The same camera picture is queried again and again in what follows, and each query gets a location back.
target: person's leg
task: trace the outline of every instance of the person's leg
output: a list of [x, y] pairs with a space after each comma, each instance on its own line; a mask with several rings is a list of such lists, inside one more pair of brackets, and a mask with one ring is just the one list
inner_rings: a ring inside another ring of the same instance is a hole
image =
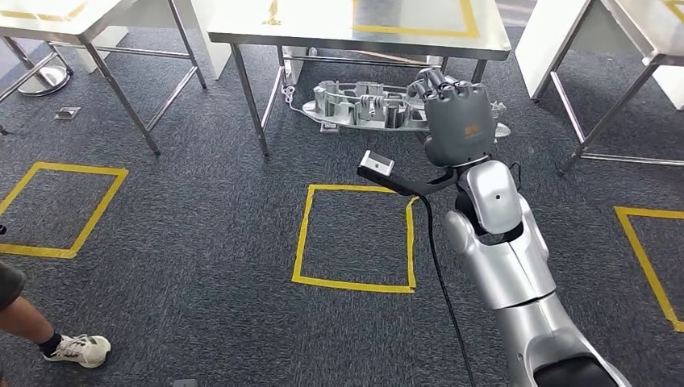
[[18, 297], [0, 311], [0, 331], [21, 336], [36, 344], [47, 342], [55, 334], [50, 322], [23, 297]]
[[23, 273], [0, 262], [0, 331], [38, 344], [46, 360], [74, 361], [86, 368], [104, 363], [111, 350], [109, 341], [102, 336], [74, 338], [56, 333], [52, 324], [20, 296], [25, 281]]

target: small gold object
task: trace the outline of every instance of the small gold object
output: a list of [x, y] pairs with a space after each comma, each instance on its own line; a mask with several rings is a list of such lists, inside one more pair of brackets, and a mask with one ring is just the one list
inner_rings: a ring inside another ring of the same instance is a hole
[[270, 24], [272, 26], [277, 26], [280, 24], [280, 20], [276, 20], [276, 14], [277, 14], [277, 0], [273, 0], [271, 2], [271, 6], [269, 7], [269, 19], [263, 22], [263, 24]]

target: white sneaker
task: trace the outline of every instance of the white sneaker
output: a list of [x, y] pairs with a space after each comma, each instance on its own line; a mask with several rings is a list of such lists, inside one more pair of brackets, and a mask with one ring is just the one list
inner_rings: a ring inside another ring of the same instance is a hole
[[111, 351], [111, 344], [102, 336], [80, 335], [69, 337], [62, 335], [62, 341], [47, 361], [73, 361], [86, 368], [97, 368], [106, 360]]

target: robotic hand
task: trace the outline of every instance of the robotic hand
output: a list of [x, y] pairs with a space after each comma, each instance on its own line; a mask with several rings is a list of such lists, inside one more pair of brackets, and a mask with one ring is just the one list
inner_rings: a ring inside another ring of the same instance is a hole
[[[371, 151], [357, 171], [399, 194], [419, 195], [426, 204], [424, 195], [457, 187], [456, 208], [446, 214], [445, 226], [482, 300], [494, 311], [511, 384], [629, 386], [577, 329], [558, 299], [547, 266], [548, 249], [530, 206], [518, 193], [510, 169], [491, 158], [496, 124], [484, 86], [451, 81], [437, 69], [425, 69], [408, 93], [425, 104], [430, 127], [425, 153], [445, 175], [428, 183], [406, 181], [392, 175], [392, 160]], [[485, 243], [479, 238], [484, 234], [502, 238]]]

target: gray shorts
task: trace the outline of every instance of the gray shorts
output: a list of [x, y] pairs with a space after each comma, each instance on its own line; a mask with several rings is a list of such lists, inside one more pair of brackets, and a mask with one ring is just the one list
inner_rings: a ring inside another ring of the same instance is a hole
[[[24, 282], [26, 282], [26, 277], [23, 273], [0, 262], [0, 310], [7, 308], [21, 295]], [[0, 380], [2, 374], [0, 361]]]

